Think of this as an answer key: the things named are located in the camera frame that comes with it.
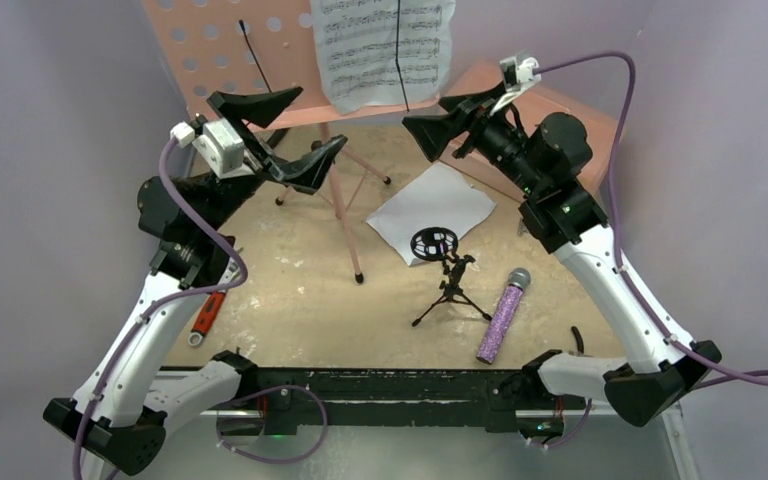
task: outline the white paper sheet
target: white paper sheet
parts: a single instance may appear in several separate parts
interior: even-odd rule
[[[437,162],[366,219],[408,266],[422,263],[410,248],[413,235],[427,227],[444,227],[463,238],[484,221],[494,202],[469,186],[457,170]]]
[[[325,96],[346,114],[432,98],[449,76],[455,0],[311,0]],[[399,69],[396,19],[399,19]],[[405,95],[402,94],[404,81]]]

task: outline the gray wall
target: gray wall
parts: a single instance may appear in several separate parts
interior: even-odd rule
[[[724,364],[768,368],[768,1],[660,1],[631,52],[617,178],[629,257]],[[768,478],[768,388],[683,403],[704,478]]]
[[[133,306],[136,192],[185,115],[131,2],[0,1],[0,478],[69,478],[45,425]]]
[[[655,0],[460,0],[452,18],[451,80],[478,60],[528,50],[542,65],[597,50],[624,49]],[[595,104],[617,62],[584,64],[543,77],[545,85]]]

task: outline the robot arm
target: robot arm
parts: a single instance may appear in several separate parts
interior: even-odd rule
[[[466,133],[457,158],[477,150],[523,191],[520,213],[529,233],[581,282],[620,339],[627,357],[596,359],[550,351],[526,366],[539,378],[540,391],[607,400],[632,425],[651,418],[689,392],[709,369],[670,344],[689,345],[698,355],[719,362],[709,341],[695,342],[623,258],[614,258],[614,233],[593,197],[576,179],[591,159],[584,125],[566,113],[548,115],[528,136],[511,103],[539,80],[537,63],[521,54],[501,63],[503,81],[471,95],[444,97],[442,116],[407,117],[403,125],[426,158],[437,160],[449,142]],[[515,125],[506,115],[513,114]],[[668,339],[623,281],[631,276],[649,306],[665,324]]]
[[[178,145],[195,144],[213,170],[194,179],[171,180],[212,228],[219,228],[265,181],[308,194],[322,185],[347,141],[344,136],[290,162],[275,155],[272,146],[243,123],[268,126],[299,93],[301,88],[252,96],[216,92],[208,104],[218,120],[208,122],[197,115],[173,128],[171,136]],[[160,239],[137,304],[86,382],[72,397],[51,400],[43,413],[76,445],[129,475],[154,459],[167,435],[202,411],[236,398],[247,382],[256,384],[254,364],[222,352],[164,390],[150,390],[173,343],[205,301],[204,294],[180,294],[225,285],[240,272],[228,253],[171,198],[159,177],[141,186],[137,204],[140,229]],[[177,298],[147,314],[149,306],[173,295]],[[102,372],[108,370],[100,385]]]

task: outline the wooden floor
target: wooden floor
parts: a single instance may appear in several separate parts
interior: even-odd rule
[[[623,355],[575,278],[537,241],[517,236],[517,204],[482,184],[475,188],[497,207],[461,240],[459,253],[477,259],[461,286],[492,314],[513,268],[525,267],[533,278],[496,362],[488,367],[475,359],[487,322],[469,307],[437,307],[412,328],[440,295],[440,264],[407,267],[365,219],[429,164],[401,126],[333,131],[393,179],[386,186],[368,176],[349,212],[366,282],[355,283],[345,235],[328,204],[293,194],[278,207],[274,199],[282,189],[266,185],[222,230],[245,248],[249,281],[228,294],[200,347],[187,345],[189,328],[182,333],[167,365],[200,366],[221,350],[239,348],[263,366],[519,368],[549,348],[574,350],[573,325],[588,354]],[[293,129],[277,150],[296,158],[317,135],[314,128]],[[363,171],[345,156],[338,165],[348,199]]]

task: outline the purple glitter microphone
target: purple glitter microphone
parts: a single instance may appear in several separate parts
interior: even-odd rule
[[[531,275],[524,268],[515,268],[508,276],[508,286],[505,288],[502,298],[499,299],[499,304],[496,305],[496,313],[493,314],[490,327],[487,328],[484,340],[478,347],[478,354],[475,358],[479,361],[491,365],[496,359],[496,354],[499,353],[499,348],[502,346],[502,339],[508,332],[511,320],[514,319],[516,309],[519,307],[519,301],[529,283],[531,283]]]

